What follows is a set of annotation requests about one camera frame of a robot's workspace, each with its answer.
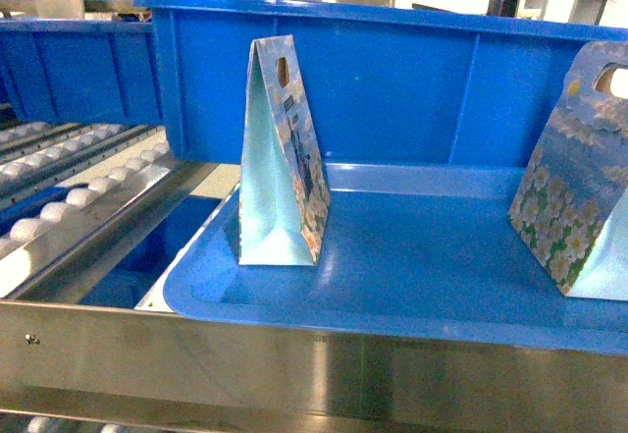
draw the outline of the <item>light blue paper bag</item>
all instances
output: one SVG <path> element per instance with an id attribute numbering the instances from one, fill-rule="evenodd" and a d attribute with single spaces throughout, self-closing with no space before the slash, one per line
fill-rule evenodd
<path id="1" fill-rule="evenodd" d="M 510 221 L 566 296 L 628 300 L 628 44 L 582 48 L 532 154 Z"/>
<path id="2" fill-rule="evenodd" d="M 240 178 L 240 264 L 315 265 L 330 206 L 292 36 L 251 45 Z"/>

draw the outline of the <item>metal beam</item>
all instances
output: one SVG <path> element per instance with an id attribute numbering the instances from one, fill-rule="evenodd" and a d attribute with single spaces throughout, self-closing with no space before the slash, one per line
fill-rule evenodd
<path id="1" fill-rule="evenodd" d="M 157 128 L 138 126 L 113 135 L 55 162 L 24 173 L 19 180 L 0 185 L 0 211 L 42 189 L 61 183 L 70 176 L 113 156 L 132 144 L 156 134 Z"/>
<path id="2" fill-rule="evenodd" d="M 216 167 L 167 156 L 124 180 L 0 260 L 0 296 L 79 302 Z"/>
<path id="3" fill-rule="evenodd" d="M 0 302 L 0 409 L 182 431 L 628 431 L 628 359 Z"/>

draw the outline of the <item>white roller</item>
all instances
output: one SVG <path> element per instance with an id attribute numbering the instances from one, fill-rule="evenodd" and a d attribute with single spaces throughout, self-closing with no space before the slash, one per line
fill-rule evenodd
<path id="1" fill-rule="evenodd" d="M 90 132 L 88 134 L 81 135 L 78 138 L 78 141 L 80 141 L 81 143 L 84 143 L 87 146 L 90 146 L 90 145 L 93 145 L 94 143 L 96 143 L 98 141 L 98 137 L 96 135 L 94 135 L 93 132 Z"/>
<path id="2" fill-rule="evenodd" d="M 119 134 L 121 131 L 125 129 L 126 129 L 125 126 L 121 126 L 119 124 L 113 124 L 113 125 L 107 126 L 107 130 L 109 130 L 113 135 Z"/>
<path id="3" fill-rule="evenodd" d="M 21 219 L 11 227 L 11 240 L 25 244 L 36 239 L 52 227 L 52 224 L 41 219 Z"/>
<path id="4" fill-rule="evenodd" d="M 116 181 L 121 183 L 126 178 L 128 178 L 129 175 L 132 175 L 134 173 L 134 171 L 135 170 L 132 170 L 131 168 L 120 166 L 118 168 L 114 168 L 113 170 L 111 170 L 109 172 L 109 178 L 111 178 L 112 180 L 116 180 Z"/>
<path id="5" fill-rule="evenodd" d="M 68 140 L 63 144 L 63 147 L 66 150 L 74 153 L 75 151 L 79 151 L 80 149 L 85 148 L 85 144 L 82 141 L 78 140 Z"/>
<path id="6" fill-rule="evenodd" d="M 170 145 L 166 141 L 162 141 L 161 143 L 155 143 L 155 146 L 153 146 L 153 151 L 156 151 L 160 155 L 165 155 L 170 151 Z"/>
<path id="7" fill-rule="evenodd" d="M 63 156 L 69 155 L 70 150 L 67 148 L 64 148 L 63 146 L 51 146 L 46 151 L 44 151 L 44 153 L 50 158 L 52 158 L 53 160 L 58 160 L 59 158 Z"/>
<path id="8" fill-rule="evenodd" d="M 152 163 L 157 158 L 159 158 L 159 153 L 157 153 L 156 151 L 153 151 L 153 150 L 144 150 L 144 151 L 142 151 L 139 154 L 139 158 L 141 158 L 142 160 L 146 160 L 146 161 Z"/>
<path id="9" fill-rule="evenodd" d="M 38 134 L 41 134 L 42 132 L 47 131 L 48 129 L 50 129 L 50 125 L 46 124 L 45 122 L 33 122 L 32 124 L 30 124 L 30 126 Z"/>
<path id="10" fill-rule="evenodd" d="M 128 428 L 122 425 L 105 425 L 100 430 L 100 433 L 126 433 Z"/>
<path id="11" fill-rule="evenodd" d="M 52 158 L 45 153 L 35 153 L 34 155 L 28 156 L 26 160 L 24 160 L 27 165 L 30 165 L 33 168 L 41 168 L 42 166 L 52 163 L 52 161 Z"/>
<path id="12" fill-rule="evenodd" d="M 111 189 L 113 186 L 115 186 L 118 183 L 117 180 L 114 180 L 112 178 L 96 178 L 95 180 L 91 180 L 89 182 L 89 186 L 87 186 L 88 189 L 91 190 L 95 190 L 98 193 L 103 193 L 103 192 L 107 192 L 109 189 Z"/>
<path id="13" fill-rule="evenodd" d="M 20 242 L 11 239 L 0 239 L 0 259 L 20 247 Z"/>
<path id="14" fill-rule="evenodd" d="M 11 178 L 18 178 L 30 170 L 32 170 L 32 166 L 26 163 L 9 163 L 2 168 L 2 174 L 10 176 Z"/>
<path id="15" fill-rule="evenodd" d="M 125 163 L 125 168 L 131 168 L 134 171 L 139 171 L 142 168 L 145 168 L 146 165 L 148 165 L 148 162 L 146 160 L 132 158 L 127 163 Z"/>
<path id="16" fill-rule="evenodd" d="M 66 202 L 78 208 L 83 208 L 90 202 L 93 202 L 93 200 L 99 195 L 99 192 L 96 192 L 92 189 L 72 189 L 70 192 L 68 192 L 68 195 L 66 196 Z"/>
<path id="17" fill-rule="evenodd" d="M 31 124 L 27 124 L 24 126 L 15 127 L 14 132 L 17 134 L 17 136 L 25 137 L 28 135 L 33 135 L 35 133 L 35 130 Z"/>
<path id="18" fill-rule="evenodd" d="M 55 421 L 52 418 L 48 418 L 47 416 L 36 416 L 33 420 L 30 421 L 28 427 L 26 428 L 27 433 L 46 433 L 52 426 Z"/>
<path id="19" fill-rule="evenodd" d="M 77 208 L 67 202 L 49 202 L 43 206 L 39 218 L 46 222 L 58 224 L 61 219 L 77 212 Z"/>
<path id="20" fill-rule="evenodd" d="M 8 143 L 9 141 L 15 140 L 17 137 L 17 134 L 13 131 L 2 131 L 0 132 L 0 143 Z"/>
<path id="21" fill-rule="evenodd" d="M 109 129 L 98 129 L 97 131 L 94 131 L 93 134 L 99 139 L 104 140 L 105 138 L 109 138 L 110 136 L 112 136 L 114 133 L 111 132 Z"/>

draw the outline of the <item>blue plastic bin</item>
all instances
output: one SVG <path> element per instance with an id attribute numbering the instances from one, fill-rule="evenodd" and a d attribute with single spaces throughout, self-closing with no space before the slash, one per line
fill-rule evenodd
<path id="1" fill-rule="evenodd" d="M 621 28 L 330 3 L 135 2 L 153 9 L 170 144 L 210 162 L 240 161 L 255 38 L 294 36 L 328 160 L 494 166 L 526 165 L 585 43 L 628 40 Z"/>
<path id="2" fill-rule="evenodd" d="M 0 51 L 22 121 L 162 123 L 149 24 L 5 21 Z"/>

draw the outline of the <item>handle cutout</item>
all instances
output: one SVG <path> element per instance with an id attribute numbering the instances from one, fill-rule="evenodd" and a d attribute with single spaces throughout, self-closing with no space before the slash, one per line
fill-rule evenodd
<path id="1" fill-rule="evenodd" d="M 281 87 L 286 87 L 290 82 L 290 71 L 286 57 L 282 57 L 277 61 L 277 78 Z"/>
<path id="2" fill-rule="evenodd" d="M 596 81 L 596 91 L 628 99 L 628 68 L 608 65 Z"/>

